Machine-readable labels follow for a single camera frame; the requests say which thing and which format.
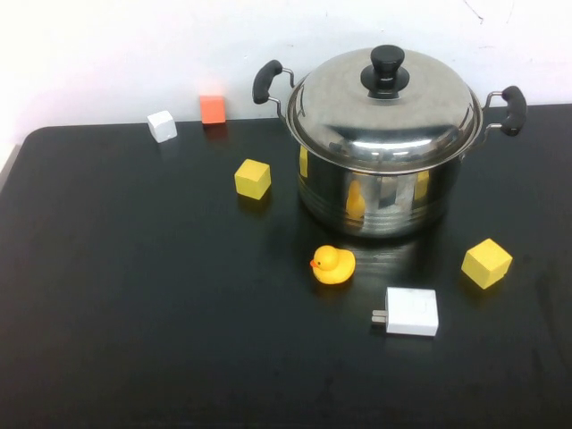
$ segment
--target white wall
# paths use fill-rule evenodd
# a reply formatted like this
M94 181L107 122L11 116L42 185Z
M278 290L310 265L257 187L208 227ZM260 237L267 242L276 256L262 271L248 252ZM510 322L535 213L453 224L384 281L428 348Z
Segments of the white wall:
M268 60L301 77L384 43L441 59L480 97L518 84L530 104L572 102L563 0L13 0L2 9L0 144L163 109L196 120L207 93L226 96L229 118L272 116L273 105L250 98ZM286 97L286 78L272 92Z

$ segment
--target white power adapter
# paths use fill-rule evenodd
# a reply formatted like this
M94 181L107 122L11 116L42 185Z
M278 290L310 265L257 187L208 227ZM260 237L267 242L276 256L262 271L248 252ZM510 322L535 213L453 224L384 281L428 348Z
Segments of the white power adapter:
M373 324L385 324L387 333L434 337L439 328L434 290L387 288L385 310L375 310Z

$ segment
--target yellow cube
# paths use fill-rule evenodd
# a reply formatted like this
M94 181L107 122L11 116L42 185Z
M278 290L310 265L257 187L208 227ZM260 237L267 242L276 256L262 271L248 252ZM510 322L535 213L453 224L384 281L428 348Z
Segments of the yellow cube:
M461 270L482 289L496 283L509 270L512 256L491 239L469 249Z
M300 175L307 179L307 149L300 146Z
M428 184L429 184L429 172L427 170L425 170L424 172L419 172L415 184L415 196L414 196L415 201L427 195Z
M270 188L270 165L247 159L234 173L236 191L253 199L260 199Z

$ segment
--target orange cube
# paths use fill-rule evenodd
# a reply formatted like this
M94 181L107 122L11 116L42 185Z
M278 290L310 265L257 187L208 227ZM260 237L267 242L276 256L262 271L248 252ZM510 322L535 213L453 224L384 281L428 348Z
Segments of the orange cube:
M200 97L200 114L205 125L225 123L224 98L214 96Z

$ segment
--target rubber duck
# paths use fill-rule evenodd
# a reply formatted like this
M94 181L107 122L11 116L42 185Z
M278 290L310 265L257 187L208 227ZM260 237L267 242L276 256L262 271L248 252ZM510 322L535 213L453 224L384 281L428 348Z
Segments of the rubber duck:
M354 221L360 220L366 214L366 200L361 195L361 185L359 181L351 181L349 184L346 213L349 219Z
M314 276L323 284L344 283L356 269L356 257L349 250L322 246L310 261Z

